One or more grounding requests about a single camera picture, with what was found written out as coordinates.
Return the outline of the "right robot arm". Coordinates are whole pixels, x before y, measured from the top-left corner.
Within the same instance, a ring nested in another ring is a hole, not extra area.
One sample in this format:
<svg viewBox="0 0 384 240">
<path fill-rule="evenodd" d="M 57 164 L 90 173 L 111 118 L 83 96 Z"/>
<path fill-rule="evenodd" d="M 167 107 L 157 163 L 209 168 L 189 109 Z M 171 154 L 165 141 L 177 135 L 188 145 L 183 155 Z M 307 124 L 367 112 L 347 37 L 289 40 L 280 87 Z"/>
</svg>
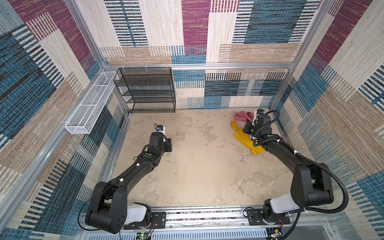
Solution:
<svg viewBox="0 0 384 240">
<path fill-rule="evenodd" d="M 265 201 L 262 216 L 266 224 L 274 224 L 289 212 L 331 204 L 334 201 L 331 176 L 324 171 L 328 167 L 300 159 L 293 147 L 279 135 L 273 134 L 270 113 L 264 113 L 261 109 L 255 111 L 253 121 L 247 122 L 243 129 L 244 133 L 252 136 L 254 147 L 262 147 L 293 173 L 290 192 Z"/>
</svg>

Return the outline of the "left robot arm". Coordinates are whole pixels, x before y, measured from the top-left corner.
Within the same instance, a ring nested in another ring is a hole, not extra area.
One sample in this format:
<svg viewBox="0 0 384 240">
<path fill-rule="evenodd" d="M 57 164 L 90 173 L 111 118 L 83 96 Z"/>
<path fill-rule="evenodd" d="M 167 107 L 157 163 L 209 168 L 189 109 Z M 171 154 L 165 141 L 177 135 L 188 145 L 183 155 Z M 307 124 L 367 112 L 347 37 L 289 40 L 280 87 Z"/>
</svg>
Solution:
<svg viewBox="0 0 384 240">
<path fill-rule="evenodd" d="M 150 143 L 129 168 L 108 182 L 96 184 L 86 212 L 86 225 L 117 234 L 128 223 L 128 194 L 159 165 L 164 153 L 171 151 L 171 139 L 162 132 L 153 132 Z"/>
</svg>

